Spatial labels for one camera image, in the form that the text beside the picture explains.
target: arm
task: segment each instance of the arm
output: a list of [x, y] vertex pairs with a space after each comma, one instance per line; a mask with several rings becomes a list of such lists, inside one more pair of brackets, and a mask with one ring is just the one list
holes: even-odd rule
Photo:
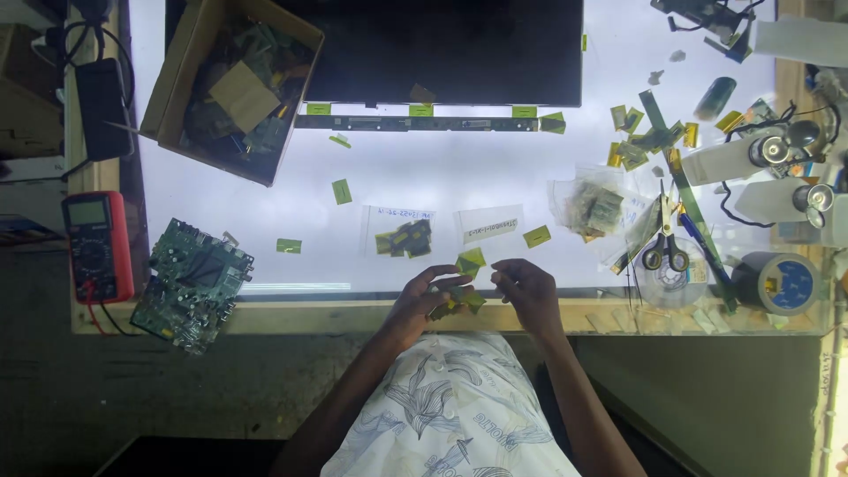
[[645, 475], [568, 344], [554, 278], [526, 260], [499, 261], [492, 268], [492, 282], [516, 308], [548, 365], [576, 467], [586, 477]]
[[[321, 473], [394, 360], [421, 336], [428, 323], [427, 313], [449, 298], [444, 292], [428, 294], [430, 282], [438, 275], [458, 271], [453, 265], [430, 267], [406, 284], [385, 323], [283, 447], [270, 475]], [[446, 290], [470, 281], [471, 277], [453, 277], [432, 284]]]

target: hand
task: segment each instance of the hand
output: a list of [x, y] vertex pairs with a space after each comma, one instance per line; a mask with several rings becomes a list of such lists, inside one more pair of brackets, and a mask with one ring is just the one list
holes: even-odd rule
[[[448, 273], [457, 273], [459, 268], [454, 265], [436, 265], [429, 267], [406, 284], [400, 297], [394, 302], [392, 310], [388, 313], [386, 321], [383, 322], [377, 335], [389, 343], [398, 346], [401, 351], [408, 350], [415, 344], [424, 327], [430, 322], [427, 314], [433, 308], [439, 306], [450, 298], [447, 290], [451, 287], [461, 286], [472, 281], [467, 275], [459, 277], [442, 278], [433, 282], [435, 277]], [[436, 285], [441, 293], [428, 293], [431, 285]], [[465, 287], [466, 291], [474, 289]]]
[[492, 264], [492, 283], [504, 294], [504, 303], [516, 308], [518, 321], [535, 338], [564, 334], [556, 281], [546, 271], [524, 259], [502, 260]]

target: pen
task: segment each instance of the pen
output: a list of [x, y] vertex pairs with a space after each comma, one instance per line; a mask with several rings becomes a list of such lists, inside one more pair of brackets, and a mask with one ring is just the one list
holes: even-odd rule
[[690, 219], [689, 215], [685, 212], [683, 214], [680, 214], [679, 216], [680, 222], [683, 224], [683, 228], [686, 229], [686, 232], [688, 232], [689, 235], [691, 235], [692, 238], [695, 239], [695, 242], [698, 243], [701, 249], [704, 250], [704, 256], [706, 257], [706, 260], [710, 263], [710, 267], [712, 267], [712, 270], [716, 273], [718, 279], [722, 280], [724, 284], [730, 285], [730, 277], [728, 276], [727, 272], [724, 271], [724, 266], [720, 261], [718, 261], [716, 256], [713, 255], [712, 252], [710, 252], [710, 247], [706, 246], [704, 236], [701, 235], [700, 231], [698, 230], [698, 227], [695, 226], [695, 223], [692, 222], [692, 219]]

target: motherboard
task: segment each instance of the motherboard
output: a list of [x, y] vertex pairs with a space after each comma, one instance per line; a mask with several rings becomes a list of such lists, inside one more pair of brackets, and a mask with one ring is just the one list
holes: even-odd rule
[[250, 281], [254, 258], [185, 222], [171, 219], [153, 246], [150, 278], [130, 323], [203, 354], [236, 305], [242, 283]]

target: workbench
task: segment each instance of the workbench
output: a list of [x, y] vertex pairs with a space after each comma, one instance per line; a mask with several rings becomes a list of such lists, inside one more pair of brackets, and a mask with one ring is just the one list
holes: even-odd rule
[[[135, 110], [143, 116], [165, 55], [165, 0], [130, 3], [131, 54], [136, 72]], [[781, 2], [781, 12], [803, 15], [804, 2]], [[757, 17], [775, 18], [775, 5], [757, 7]], [[554, 224], [546, 183], [574, 178], [575, 167], [604, 165], [611, 142], [626, 136], [614, 132], [610, 107], [626, 104], [643, 109], [639, 93], [652, 89], [666, 123], [694, 121], [692, 111], [704, 91], [719, 76], [738, 86], [725, 112], [745, 111], [758, 98], [780, 114], [792, 99], [799, 110], [815, 109], [804, 90], [803, 65], [751, 55], [742, 65], [725, 59], [703, 43], [703, 32], [671, 33], [665, 15], [647, 0], [588, 2], [584, 13], [587, 48], [583, 53], [583, 105], [578, 109], [540, 106], [538, 115], [562, 111], [563, 135], [547, 132], [349, 132], [351, 149], [327, 140], [327, 130], [296, 129], [276, 183], [266, 188], [138, 138], [146, 209], [142, 233], [148, 247], [165, 230], [171, 217], [213, 236], [227, 231], [239, 248], [255, 257], [253, 281], [246, 283], [226, 325], [234, 334], [324, 334], [375, 330], [405, 283], [430, 265], [454, 263], [463, 249], [457, 239], [454, 213], [501, 205], [522, 205], [520, 233], [547, 225], [552, 239], [533, 249], [515, 248], [486, 255], [487, 263], [523, 257], [554, 275], [563, 327], [571, 334], [703, 334], [692, 318], [694, 306], [657, 310], [628, 298], [628, 278], [600, 266], [597, 256], [576, 234]], [[114, 28], [114, 19], [110, 22]], [[669, 57], [683, 50], [686, 60]], [[114, 56], [114, 47], [107, 56]], [[661, 84], [649, 86], [652, 71], [664, 70]], [[66, 77], [66, 155], [72, 166], [84, 155], [73, 75]], [[485, 81], [497, 81], [487, 78]], [[305, 114], [305, 104], [301, 114]], [[407, 115], [404, 104], [334, 104], [334, 115]], [[510, 106], [435, 105], [436, 116], [509, 117]], [[637, 133], [649, 128], [644, 118]], [[723, 142], [724, 135], [700, 123], [699, 148]], [[685, 156], [695, 149], [683, 148]], [[662, 155], [625, 175], [625, 183], [646, 197], [660, 192], [653, 166], [666, 168]], [[336, 205], [331, 182], [346, 178], [354, 201]], [[751, 180], [767, 180], [761, 172]], [[670, 177], [666, 174], [666, 183]], [[745, 227], [729, 220], [718, 208], [722, 196], [716, 184], [694, 188], [706, 223], [722, 255], [741, 257], [750, 251], [794, 251], [824, 267], [828, 253], [820, 247], [773, 243], [768, 230]], [[88, 166], [69, 182], [71, 193], [119, 190], [118, 160]], [[363, 254], [363, 206], [436, 213], [432, 253], [414, 260]], [[680, 227], [679, 237], [688, 237]], [[277, 239], [303, 240], [300, 255], [276, 252]], [[482, 269], [474, 286], [490, 298], [479, 314], [449, 316], [431, 323], [433, 330], [519, 331], [512, 306], [492, 299], [494, 286]], [[781, 329], [764, 313], [740, 307], [724, 317], [730, 334], [823, 334], [833, 321], [832, 289], [825, 281], [824, 299], [809, 311], [791, 317]], [[714, 306], [718, 298], [708, 300]], [[113, 317], [128, 325], [135, 301], [109, 305]], [[631, 312], [636, 306], [645, 312]], [[87, 309], [71, 300], [75, 333], [90, 334]], [[615, 312], [628, 315], [633, 326], [622, 329]], [[594, 327], [587, 315], [605, 326]], [[111, 328], [103, 319], [104, 327]]]

